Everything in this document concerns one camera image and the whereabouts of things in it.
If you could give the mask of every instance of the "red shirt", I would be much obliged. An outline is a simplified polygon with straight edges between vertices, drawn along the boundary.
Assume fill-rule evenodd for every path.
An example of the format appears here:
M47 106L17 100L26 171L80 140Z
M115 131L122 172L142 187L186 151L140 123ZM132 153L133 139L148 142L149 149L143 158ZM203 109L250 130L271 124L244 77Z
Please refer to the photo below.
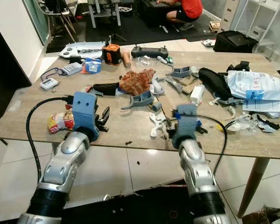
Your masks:
M182 8L189 18L195 19L202 13L203 6L201 0L175 0L182 3Z

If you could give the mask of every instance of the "white tile floor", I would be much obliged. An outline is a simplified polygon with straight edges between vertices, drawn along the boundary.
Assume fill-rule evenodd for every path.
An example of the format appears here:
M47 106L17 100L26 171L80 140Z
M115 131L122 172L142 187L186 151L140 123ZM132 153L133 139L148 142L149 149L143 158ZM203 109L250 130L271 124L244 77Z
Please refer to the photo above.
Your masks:
M164 46L178 51L209 51L200 42L186 40L141 44L143 47ZM134 45L122 46L131 50ZM48 54L43 59L38 77L57 59ZM28 206L36 186L36 168L29 144L24 141L8 141L7 152L0 167L0 221L16 218ZM51 145L36 143L42 168L50 159ZM217 155L206 155L211 169ZM248 179L253 158L224 156L217 171L216 180L231 223L241 223L236 214ZM70 193L67 207L91 203L104 194L128 194L133 190L155 186L183 177L175 152L142 149L93 147L81 166ZM280 207L280 160L270 160L246 214L257 211L264 204Z

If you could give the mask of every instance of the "blue label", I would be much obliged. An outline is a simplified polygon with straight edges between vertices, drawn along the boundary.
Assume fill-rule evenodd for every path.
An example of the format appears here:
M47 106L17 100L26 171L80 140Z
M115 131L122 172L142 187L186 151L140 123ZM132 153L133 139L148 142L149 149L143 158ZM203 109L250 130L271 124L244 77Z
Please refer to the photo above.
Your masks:
M262 100L264 95L263 90L246 90L247 99Z

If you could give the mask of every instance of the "person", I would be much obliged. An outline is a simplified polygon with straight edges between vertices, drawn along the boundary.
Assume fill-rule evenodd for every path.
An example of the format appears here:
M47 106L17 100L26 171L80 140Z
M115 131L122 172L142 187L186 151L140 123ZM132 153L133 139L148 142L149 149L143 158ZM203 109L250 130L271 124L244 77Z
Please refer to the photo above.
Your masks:
M193 28L193 22L197 20L203 10L201 0L158 0L158 3L165 3L170 6L174 5L177 1L181 1L182 10L175 10L168 12L166 18L172 23L183 23L180 30L188 30Z

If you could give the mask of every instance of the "cable wire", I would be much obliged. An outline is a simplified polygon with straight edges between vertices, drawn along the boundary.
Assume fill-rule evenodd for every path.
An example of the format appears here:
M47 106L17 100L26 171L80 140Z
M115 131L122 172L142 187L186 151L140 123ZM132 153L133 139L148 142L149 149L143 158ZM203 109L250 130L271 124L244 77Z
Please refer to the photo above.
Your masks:
M214 122L216 122L217 124L219 124L221 126L221 128L223 129L223 132L224 132L224 144L223 144L223 148L222 148L222 151L221 151L221 154L220 154L220 157L215 165L215 169L214 169L214 175L216 174L217 172L217 169L218 169L218 166L219 166L219 163L222 159L222 156L223 156L223 153L225 151L225 148L226 148L226 144L227 144L227 130L225 128L225 126L218 120L214 119L214 118L210 118L210 117L207 117L207 116L204 116L204 115L189 115L189 114L179 114L180 116L183 116L183 117L198 117L198 118L204 118L204 119L208 119L208 120L212 120Z
M54 98L49 98L49 99L45 99L41 102L39 102L37 105L35 105L31 111L29 112L28 116L27 116L27 119L26 119L26 133L27 133L27 137L28 137L28 140L29 140L29 143L30 143L30 146L31 146L31 149L32 149L32 152L33 152L33 156L34 156L34 159L35 159L35 163L36 163L36 168L37 168L37 182L39 182L41 176L42 176L42 168L41 168L41 164L39 162L39 158L38 158L38 154L37 154L37 151L36 151L36 148L35 148L35 145L33 143L33 140L32 140L32 137L31 137L31 133L30 133L30 119L31 119L31 116L33 114L33 112L41 105L47 103L47 102L50 102L50 101L54 101L54 100L67 100L68 98L67 97L54 97Z

